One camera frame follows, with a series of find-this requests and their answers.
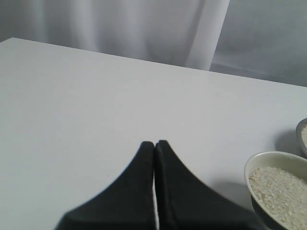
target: bowl rim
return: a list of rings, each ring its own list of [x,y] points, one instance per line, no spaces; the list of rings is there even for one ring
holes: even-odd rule
[[[296,138],[298,140],[299,146],[301,147],[301,150],[303,151],[303,153],[307,156],[307,147],[303,142],[303,138],[302,138],[302,131],[303,128],[306,126],[307,124],[307,118],[301,120],[297,126],[296,126]]]
[[[244,179],[245,179],[245,183],[248,187],[248,190],[251,194],[251,196],[254,198],[254,200],[256,201],[256,203],[262,208],[262,210],[269,216],[271,217],[274,221],[276,221],[280,226],[282,226],[283,228],[285,228],[286,230],[291,230],[288,226],[284,225],[281,221],[279,221],[278,219],[276,219],[271,213],[270,211],[263,205],[261,204],[261,202],[259,202],[259,199],[257,198],[256,194],[254,193],[253,189],[251,188],[250,182],[249,182],[249,175],[248,175],[248,165],[258,156],[261,155],[267,155],[267,154],[272,154],[272,153],[278,153],[281,155],[284,155],[286,157],[291,157],[291,158],[297,158],[301,161],[305,161],[305,163],[307,164],[307,159],[296,156],[294,154],[291,153],[287,153],[287,152],[280,152],[280,151],[267,151],[267,152],[260,152],[260,153],[256,153],[253,156],[251,156],[248,161],[245,164],[244,167]]]

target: bowl of rice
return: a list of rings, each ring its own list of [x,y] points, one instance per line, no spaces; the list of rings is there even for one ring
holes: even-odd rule
[[[301,150],[307,156],[307,118],[298,123],[296,137]]]
[[[286,152],[252,156],[244,176],[255,212],[272,230],[307,230],[307,160]]]

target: rice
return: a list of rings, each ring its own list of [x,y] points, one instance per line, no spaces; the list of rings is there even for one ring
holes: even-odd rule
[[[307,230],[307,182],[273,167],[249,177],[253,192],[267,210],[289,229]]]
[[[302,140],[305,146],[307,147],[307,126],[302,129]]]

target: white table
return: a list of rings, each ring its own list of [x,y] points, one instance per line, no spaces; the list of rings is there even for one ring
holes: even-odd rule
[[[108,186],[143,140],[250,208],[243,170],[298,153],[307,88],[9,39],[0,44],[0,229],[47,230]]]

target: white curtain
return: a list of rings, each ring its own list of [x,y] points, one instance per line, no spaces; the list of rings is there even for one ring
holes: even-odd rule
[[[229,0],[0,0],[18,37],[209,70]]]

